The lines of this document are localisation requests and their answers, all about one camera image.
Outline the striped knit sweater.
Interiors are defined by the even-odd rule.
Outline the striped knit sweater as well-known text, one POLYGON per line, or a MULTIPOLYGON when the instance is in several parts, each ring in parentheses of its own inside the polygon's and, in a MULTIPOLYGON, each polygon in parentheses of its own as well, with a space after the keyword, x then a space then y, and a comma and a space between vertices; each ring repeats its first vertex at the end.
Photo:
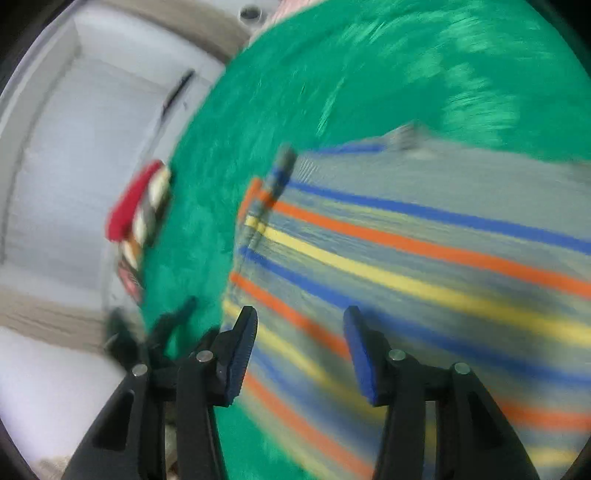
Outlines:
POLYGON ((384 410, 353 374, 356 306, 427 365, 470 365, 538 474, 590 435, 590 166, 411 126, 283 149, 249 183, 222 300, 259 313, 243 408, 298 477, 368 479, 384 410))

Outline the red and striped clothes pile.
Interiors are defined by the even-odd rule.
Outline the red and striped clothes pile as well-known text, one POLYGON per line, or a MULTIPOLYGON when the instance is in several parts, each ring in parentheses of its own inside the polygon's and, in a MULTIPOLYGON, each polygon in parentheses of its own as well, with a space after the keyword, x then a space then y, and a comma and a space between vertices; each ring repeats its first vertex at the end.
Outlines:
POLYGON ((115 272, 136 304, 143 299, 144 250, 157 236, 170 198, 171 170, 161 160, 145 165, 128 183, 105 226, 106 239, 117 248, 115 272))

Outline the green bed cover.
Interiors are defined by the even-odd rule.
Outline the green bed cover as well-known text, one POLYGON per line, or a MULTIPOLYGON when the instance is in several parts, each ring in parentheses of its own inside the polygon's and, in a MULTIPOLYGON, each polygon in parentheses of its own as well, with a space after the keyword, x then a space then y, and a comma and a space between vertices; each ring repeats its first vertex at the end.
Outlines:
MULTIPOLYGON (((195 296, 176 349, 231 327, 238 315, 225 323, 222 300, 250 181, 266 177, 283 149, 404 126, 590 166, 590 78, 525 1, 325 1, 281 23, 228 65, 178 145, 166 222, 144 260, 146 322, 195 296)), ((264 437, 240 395, 216 414, 229 476, 309 479, 264 437)))

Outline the white round wall device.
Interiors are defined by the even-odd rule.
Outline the white round wall device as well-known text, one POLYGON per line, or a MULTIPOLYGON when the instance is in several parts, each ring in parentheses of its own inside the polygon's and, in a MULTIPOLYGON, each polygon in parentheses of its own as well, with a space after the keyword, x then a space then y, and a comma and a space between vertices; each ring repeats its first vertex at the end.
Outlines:
POLYGON ((248 4, 239 10, 238 19, 248 26, 262 25, 266 21, 266 11, 259 5, 248 4))

